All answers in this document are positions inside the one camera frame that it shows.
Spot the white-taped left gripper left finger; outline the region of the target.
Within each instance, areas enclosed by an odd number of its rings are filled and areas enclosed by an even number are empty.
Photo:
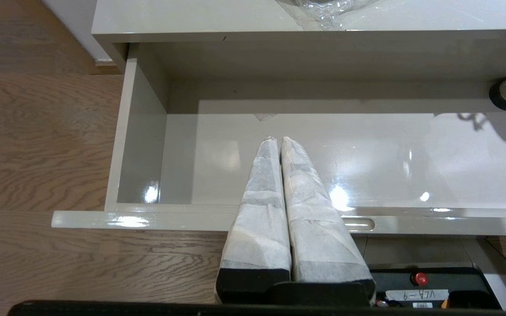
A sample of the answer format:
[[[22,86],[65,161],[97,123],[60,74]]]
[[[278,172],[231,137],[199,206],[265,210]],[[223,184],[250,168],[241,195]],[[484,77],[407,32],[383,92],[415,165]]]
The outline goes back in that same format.
[[[218,276],[289,281],[289,227],[277,140],[261,142],[223,248]]]

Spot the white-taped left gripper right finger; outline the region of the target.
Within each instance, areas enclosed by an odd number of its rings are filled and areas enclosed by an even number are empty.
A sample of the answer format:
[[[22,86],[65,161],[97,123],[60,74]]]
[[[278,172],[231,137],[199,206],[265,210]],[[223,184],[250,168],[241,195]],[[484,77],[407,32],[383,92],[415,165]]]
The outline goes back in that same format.
[[[293,280],[301,283],[360,283],[369,303],[376,283],[332,204],[305,148],[289,137],[280,149]]]

